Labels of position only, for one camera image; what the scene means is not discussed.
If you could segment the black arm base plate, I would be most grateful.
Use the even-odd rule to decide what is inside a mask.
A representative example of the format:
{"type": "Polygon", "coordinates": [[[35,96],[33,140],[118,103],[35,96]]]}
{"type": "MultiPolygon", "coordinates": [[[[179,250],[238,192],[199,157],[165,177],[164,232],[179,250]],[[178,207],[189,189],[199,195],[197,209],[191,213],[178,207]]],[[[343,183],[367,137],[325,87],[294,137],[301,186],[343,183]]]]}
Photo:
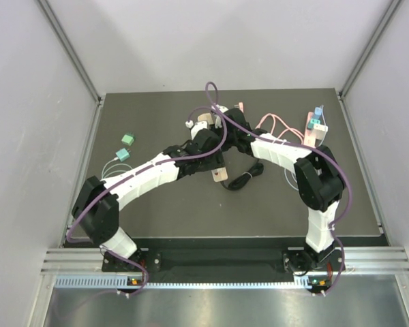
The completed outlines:
{"type": "Polygon", "coordinates": [[[254,273],[296,273],[326,271],[336,272],[343,263],[342,250],[329,249],[315,253],[306,246],[294,249],[280,248],[215,248],[215,249],[139,249],[130,256],[113,254],[107,250],[104,254],[102,270],[106,272],[126,272],[137,270],[137,265],[149,273],[162,273],[175,268],[210,268],[217,274],[225,268],[251,268],[254,273]]]}

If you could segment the teal charger plug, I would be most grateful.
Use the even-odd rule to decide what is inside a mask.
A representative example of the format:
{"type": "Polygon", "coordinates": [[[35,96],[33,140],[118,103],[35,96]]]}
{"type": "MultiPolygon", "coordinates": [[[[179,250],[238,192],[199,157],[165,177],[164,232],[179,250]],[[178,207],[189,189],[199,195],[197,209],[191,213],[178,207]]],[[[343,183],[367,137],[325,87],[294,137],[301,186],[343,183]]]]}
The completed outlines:
{"type": "Polygon", "coordinates": [[[118,150],[116,153],[116,158],[120,161],[120,162],[124,162],[125,160],[130,158],[130,152],[128,149],[126,148],[122,148],[120,150],[118,150]]]}

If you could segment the light blue charger plug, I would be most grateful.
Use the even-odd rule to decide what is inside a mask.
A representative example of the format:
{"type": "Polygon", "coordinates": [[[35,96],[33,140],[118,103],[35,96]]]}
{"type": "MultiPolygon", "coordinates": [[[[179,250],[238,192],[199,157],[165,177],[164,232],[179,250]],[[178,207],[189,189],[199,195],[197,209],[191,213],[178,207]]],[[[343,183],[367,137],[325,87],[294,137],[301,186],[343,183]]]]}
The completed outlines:
{"type": "Polygon", "coordinates": [[[322,115],[322,107],[315,107],[313,117],[318,119],[322,115]]]}

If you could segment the aluminium frame rail front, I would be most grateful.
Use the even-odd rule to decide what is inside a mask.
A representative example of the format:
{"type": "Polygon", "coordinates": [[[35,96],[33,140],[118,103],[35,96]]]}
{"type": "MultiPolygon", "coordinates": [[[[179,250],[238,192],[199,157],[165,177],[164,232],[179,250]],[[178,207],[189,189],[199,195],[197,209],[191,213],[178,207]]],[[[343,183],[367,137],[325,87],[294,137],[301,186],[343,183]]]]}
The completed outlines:
{"type": "MultiPolygon", "coordinates": [[[[347,247],[334,249],[315,264],[301,253],[300,248],[268,249],[151,249],[143,251],[144,267],[150,273],[171,268],[251,268],[254,273],[303,272],[323,273],[328,267],[333,273],[360,275],[409,274],[409,259],[400,247],[347,247]]],[[[41,271],[45,274],[126,273],[136,267],[99,249],[49,249],[41,271]]]]}

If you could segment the pink power strip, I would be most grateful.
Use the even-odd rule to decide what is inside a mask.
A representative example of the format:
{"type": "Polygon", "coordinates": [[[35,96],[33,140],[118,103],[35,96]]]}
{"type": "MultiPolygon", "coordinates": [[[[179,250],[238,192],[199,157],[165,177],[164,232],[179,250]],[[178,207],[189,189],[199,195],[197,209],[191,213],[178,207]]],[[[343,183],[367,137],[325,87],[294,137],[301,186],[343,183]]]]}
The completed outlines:
{"type": "Polygon", "coordinates": [[[306,146],[316,148],[322,142],[324,138],[324,132],[320,130],[320,134],[318,135],[317,134],[318,129],[314,127],[314,124],[312,124],[311,129],[309,128],[309,124],[313,117],[314,117],[314,112],[308,112],[307,120],[305,124],[303,144],[306,146]]]}

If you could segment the green charger plug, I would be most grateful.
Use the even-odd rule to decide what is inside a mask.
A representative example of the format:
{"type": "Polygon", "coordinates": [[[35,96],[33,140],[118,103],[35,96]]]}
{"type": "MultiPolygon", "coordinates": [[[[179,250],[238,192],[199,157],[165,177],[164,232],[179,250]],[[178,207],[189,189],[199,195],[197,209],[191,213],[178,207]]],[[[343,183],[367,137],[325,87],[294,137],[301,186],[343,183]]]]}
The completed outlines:
{"type": "Polygon", "coordinates": [[[121,142],[124,145],[131,146],[135,142],[135,136],[132,133],[126,133],[123,135],[121,142]]]}

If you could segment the teal dual usb charger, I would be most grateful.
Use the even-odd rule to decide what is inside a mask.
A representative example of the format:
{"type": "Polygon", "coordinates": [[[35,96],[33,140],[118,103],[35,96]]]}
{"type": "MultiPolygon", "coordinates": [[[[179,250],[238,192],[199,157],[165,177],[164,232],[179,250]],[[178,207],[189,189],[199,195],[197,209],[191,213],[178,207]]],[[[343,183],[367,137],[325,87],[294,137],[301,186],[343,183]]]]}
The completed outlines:
{"type": "Polygon", "coordinates": [[[321,124],[321,122],[318,119],[310,119],[309,124],[310,125],[315,125],[315,124],[321,124]]]}

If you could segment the aluminium frame post left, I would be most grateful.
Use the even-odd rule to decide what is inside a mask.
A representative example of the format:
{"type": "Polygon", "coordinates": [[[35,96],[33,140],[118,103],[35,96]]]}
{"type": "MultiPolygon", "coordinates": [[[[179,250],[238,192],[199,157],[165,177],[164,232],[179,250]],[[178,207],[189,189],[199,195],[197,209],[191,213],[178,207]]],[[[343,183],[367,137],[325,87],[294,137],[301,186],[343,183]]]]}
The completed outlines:
{"type": "Polygon", "coordinates": [[[35,0],[35,2],[48,21],[50,28],[53,30],[54,34],[59,40],[60,45],[64,49],[67,57],[69,58],[72,66],[82,80],[90,96],[95,100],[97,104],[99,104],[102,101],[102,96],[96,90],[94,83],[91,81],[84,65],[82,64],[82,61],[78,56],[78,53],[73,47],[51,4],[47,0],[35,0]]]}

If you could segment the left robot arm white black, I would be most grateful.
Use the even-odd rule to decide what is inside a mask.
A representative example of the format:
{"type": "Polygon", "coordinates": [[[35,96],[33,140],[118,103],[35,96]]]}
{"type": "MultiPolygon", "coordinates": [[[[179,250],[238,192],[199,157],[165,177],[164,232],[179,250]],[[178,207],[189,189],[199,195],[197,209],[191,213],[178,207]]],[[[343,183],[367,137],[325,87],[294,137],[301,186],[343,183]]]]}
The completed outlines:
{"type": "Polygon", "coordinates": [[[151,190],[198,172],[224,166],[222,147],[227,131],[201,129],[182,145],[169,146],[152,160],[123,174],[100,180],[88,178],[72,209],[74,228],[80,226],[93,245],[117,256],[126,270],[134,270],[141,261],[137,244],[120,227],[119,213],[129,203],[151,190]]]}

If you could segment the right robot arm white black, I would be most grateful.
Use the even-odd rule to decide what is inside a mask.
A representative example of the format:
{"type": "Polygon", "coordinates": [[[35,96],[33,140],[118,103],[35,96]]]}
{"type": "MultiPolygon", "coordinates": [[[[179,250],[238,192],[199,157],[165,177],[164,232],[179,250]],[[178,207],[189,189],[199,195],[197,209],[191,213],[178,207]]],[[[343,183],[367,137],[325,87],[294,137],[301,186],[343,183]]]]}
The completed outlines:
{"type": "Polygon", "coordinates": [[[239,108],[217,107],[228,124],[225,145],[295,174],[301,200],[308,209],[304,259],[312,269],[329,262],[335,246],[335,214],[346,188],[346,176],[326,146],[287,143],[263,129],[252,129],[239,108]]]}

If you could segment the aluminium frame post right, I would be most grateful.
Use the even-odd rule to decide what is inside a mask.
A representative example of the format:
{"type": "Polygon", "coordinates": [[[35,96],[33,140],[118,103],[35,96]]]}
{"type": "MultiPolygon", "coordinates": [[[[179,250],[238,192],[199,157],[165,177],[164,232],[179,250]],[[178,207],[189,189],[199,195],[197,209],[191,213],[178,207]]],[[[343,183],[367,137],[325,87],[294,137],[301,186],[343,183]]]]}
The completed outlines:
{"type": "Polygon", "coordinates": [[[363,47],[363,50],[359,55],[356,63],[351,69],[350,74],[347,77],[343,87],[338,92],[338,97],[341,101],[344,101],[346,96],[350,93],[352,87],[354,86],[370,57],[373,55],[377,45],[382,39],[382,36],[384,35],[388,26],[391,24],[391,21],[398,12],[402,3],[402,0],[389,1],[385,11],[382,13],[379,21],[376,23],[375,28],[371,33],[366,45],[363,47]]]}

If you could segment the beige power strip red sockets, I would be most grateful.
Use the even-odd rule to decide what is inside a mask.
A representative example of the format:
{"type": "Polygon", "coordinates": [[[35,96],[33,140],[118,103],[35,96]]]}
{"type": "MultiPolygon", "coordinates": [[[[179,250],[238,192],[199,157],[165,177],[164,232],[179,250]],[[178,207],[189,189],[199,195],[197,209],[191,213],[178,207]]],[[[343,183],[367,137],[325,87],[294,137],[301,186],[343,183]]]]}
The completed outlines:
{"type": "MultiPolygon", "coordinates": [[[[214,120],[212,117],[211,113],[205,113],[205,114],[200,114],[197,118],[196,126],[199,127],[200,130],[204,129],[205,127],[208,130],[211,130],[211,127],[214,124],[214,120]]],[[[217,150],[216,146],[219,144],[219,142],[212,141],[211,145],[212,147],[209,150],[205,150],[206,153],[211,151],[211,158],[212,159],[217,159],[217,150]]],[[[228,173],[226,170],[226,167],[224,166],[224,163],[222,166],[217,165],[216,163],[213,164],[215,167],[211,170],[211,174],[213,177],[213,180],[216,183],[224,182],[228,180],[228,173]]]]}

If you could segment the white flat charger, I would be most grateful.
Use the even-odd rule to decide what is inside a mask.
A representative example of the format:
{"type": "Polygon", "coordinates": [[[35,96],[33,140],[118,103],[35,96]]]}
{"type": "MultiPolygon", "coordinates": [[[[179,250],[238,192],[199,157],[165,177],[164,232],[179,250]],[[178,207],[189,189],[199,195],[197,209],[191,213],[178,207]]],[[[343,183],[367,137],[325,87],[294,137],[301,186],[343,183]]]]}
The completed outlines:
{"type": "Polygon", "coordinates": [[[315,132],[316,139],[322,139],[326,136],[329,128],[326,125],[314,124],[313,131],[315,132]]]}

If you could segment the aluminium frame post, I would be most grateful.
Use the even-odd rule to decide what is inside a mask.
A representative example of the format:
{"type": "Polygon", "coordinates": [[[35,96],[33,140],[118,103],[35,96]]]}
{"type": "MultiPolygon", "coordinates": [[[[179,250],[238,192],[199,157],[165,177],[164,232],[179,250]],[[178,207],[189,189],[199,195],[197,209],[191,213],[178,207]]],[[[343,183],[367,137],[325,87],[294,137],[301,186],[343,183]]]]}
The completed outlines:
{"type": "Polygon", "coordinates": [[[375,28],[371,33],[366,45],[363,47],[363,50],[359,55],[356,63],[351,69],[350,74],[347,77],[343,87],[338,92],[338,97],[341,101],[344,101],[346,96],[350,93],[352,87],[354,86],[370,57],[373,55],[377,45],[382,39],[382,36],[384,35],[388,26],[391,24],[391,21],[398,12],[402,3],[402,0],[389,1],[385,11],[382,13],[379,21],[376,23],[375,28]]]}
{"type": "Polygon", "coordinates": [[[90,96],[95,100],[97,104],[99,104],[102,101],[102,96],[96,90],[94,83],[91,81],[84,65],[82,64],[82,61],[78,56],[78,53],[73,47],[51,4],[47,0],[35,0],[35,2],[48,21],[50,28],[53,30],[54,34],[59,40],[60,45],[64,49],[67,57],[69,58],[72,66],[82,80],[90,96]]]}

